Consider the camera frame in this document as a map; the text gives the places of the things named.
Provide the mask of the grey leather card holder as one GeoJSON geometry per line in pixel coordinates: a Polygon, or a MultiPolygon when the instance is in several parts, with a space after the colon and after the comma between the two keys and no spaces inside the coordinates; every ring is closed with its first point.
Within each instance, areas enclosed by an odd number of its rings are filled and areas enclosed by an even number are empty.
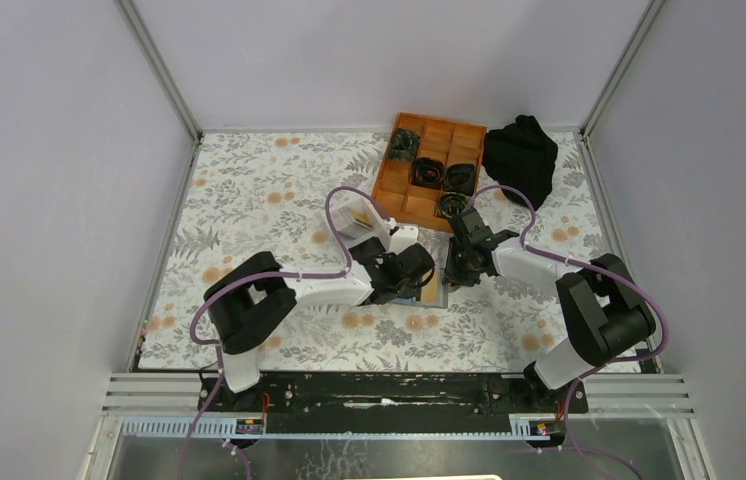
{"type": "Polygon", "coordinates": [[[448,292],[448,287],[443,282],[443,270],[436,268],[431,280],[417,290],[413,297],[396,298],[393,303],[412,307],[446,309],[448,292]]]}

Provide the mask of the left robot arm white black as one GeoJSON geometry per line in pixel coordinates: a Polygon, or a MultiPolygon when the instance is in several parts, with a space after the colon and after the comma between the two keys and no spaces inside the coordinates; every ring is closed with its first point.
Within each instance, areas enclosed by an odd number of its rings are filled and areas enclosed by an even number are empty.
{"type": "Polygon", "coordinates": [[[290,272],[269,251],[258,252],[204,294],[219,335],[221,398],[237,411],[258,401],[257,349],[293,311],[321,305],[365,306],[408,299],[431,281],[432,255],[413,243],[398,252],[371,236],[351,244],[349,272],[290,272]]]}

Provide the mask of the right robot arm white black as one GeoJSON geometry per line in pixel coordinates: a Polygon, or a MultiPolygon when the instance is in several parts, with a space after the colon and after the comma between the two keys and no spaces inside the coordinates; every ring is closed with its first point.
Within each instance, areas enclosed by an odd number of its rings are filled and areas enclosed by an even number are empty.
{"type": "Polygon", "coordinates": [[[448,221],[444,281],[472,287],[483,276],[511,278],[557,297],[564,341],[524,370],[524,402],[546,412],[562,387],[603,367],[656,331],[656,319],[623,261],[605,254],[588,263],[530,246],[511,230],[493,231],[474,208],[448,221]]]}

